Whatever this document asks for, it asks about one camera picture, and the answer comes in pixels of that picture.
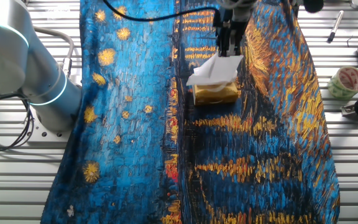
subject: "blue fabric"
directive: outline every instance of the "blue fabric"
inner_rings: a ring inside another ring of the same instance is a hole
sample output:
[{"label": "blue fabric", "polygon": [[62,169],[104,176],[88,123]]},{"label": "blue fabric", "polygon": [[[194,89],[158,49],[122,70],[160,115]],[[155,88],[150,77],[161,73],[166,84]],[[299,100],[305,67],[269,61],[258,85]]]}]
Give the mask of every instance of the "blue fabric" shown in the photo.
[{"label": "blue fabric", "polygon": [[[158,17],[212,2],[111,4]],[[236,103],[194,107],[185,83],[216,51],[212,19],[131,22],[81,0],[83,102],[41,223],[337,222],[318,81],[288,0],[257,2]]]}]

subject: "pen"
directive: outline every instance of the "pen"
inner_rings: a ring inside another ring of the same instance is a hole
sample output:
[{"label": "pen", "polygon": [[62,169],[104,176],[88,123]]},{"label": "pen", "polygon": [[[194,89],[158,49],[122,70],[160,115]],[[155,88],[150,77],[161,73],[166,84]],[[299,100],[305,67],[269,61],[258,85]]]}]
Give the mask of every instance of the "pen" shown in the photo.
[{"label": "pen", "polygon": [[331,43],[334,40],[335,33],[338,30],[339,24],[341,23],[341,20],[342,20],[342,17],[343,17],[344,13],[345,13],[344,11],[339,12],[338,17],[336,18],[335,26],[331,30],[331,34],[328,37],[328,40],[327,40],[328,43]]}]

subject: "glowing blue ring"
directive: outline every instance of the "glowing blue ring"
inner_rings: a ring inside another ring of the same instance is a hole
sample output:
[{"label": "glowing blue ring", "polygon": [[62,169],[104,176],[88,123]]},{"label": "glowing blue ring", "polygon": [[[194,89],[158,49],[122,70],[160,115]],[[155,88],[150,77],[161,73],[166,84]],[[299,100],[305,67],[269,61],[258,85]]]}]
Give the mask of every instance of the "glowing blue ring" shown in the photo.
[{"label": "glowing blue ring", "polygon": [[64,77],[65,77],[65,86],[63,87],[63,89],[62,89],[62,91],[59,93],[59,95],[57,95],[54,99],[52,99],[52,100],[50,100],[50,101],[48,101],[48,102],[46,102],[46,103],[30,103],[30,104],[33,105],[33,106],[43,106],[43,105],[47,105],[47,104],[52,103],[52,102],[54,102],[55,100],[57,100],[57,99],[63,94],[63,92],[66,90],[67,77],[66,77],[66,76],[64,76]]},{"label": "glowing blue ring", "polygon": [[27,39],[23,36],[23,34],[21,34],[19,31],[17,31],[15,28],[9,26],[9,25],[5,25],[5,24],[0,24],[0,27],[3,28],[7,28],[11,31],[13,31],[14,33],[16,33],[17,35],[19,35],[19,37],[22,37],[22,39],[25,41],[25,43],[27,44],[27,48],[29,47],[29,42],[27,41]]}]

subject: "tape roll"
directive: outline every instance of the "tape roll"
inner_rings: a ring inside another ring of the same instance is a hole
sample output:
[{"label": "tape roll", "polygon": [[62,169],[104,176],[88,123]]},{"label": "tape roll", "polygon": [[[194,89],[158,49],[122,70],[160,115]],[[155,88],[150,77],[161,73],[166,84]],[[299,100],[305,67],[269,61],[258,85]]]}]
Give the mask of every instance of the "tape roll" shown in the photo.
[{"label": "tape roll", "polygon": [[337,99],[350,100],[358,93],[358,69],[352,66],[339,69],[329,80],[328,90]]}]

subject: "white paper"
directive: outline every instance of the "white paper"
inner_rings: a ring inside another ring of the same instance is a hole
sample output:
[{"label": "white paper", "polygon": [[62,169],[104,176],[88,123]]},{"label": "white paper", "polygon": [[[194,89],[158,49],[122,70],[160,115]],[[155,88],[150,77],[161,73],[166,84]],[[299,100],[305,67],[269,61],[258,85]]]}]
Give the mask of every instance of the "white paper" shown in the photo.
[{"label": "white paper", "polygon": [[218,57],[214,54],[202,66],[194,69],[186,85],[217,85],[234,82],[243,56]]}]

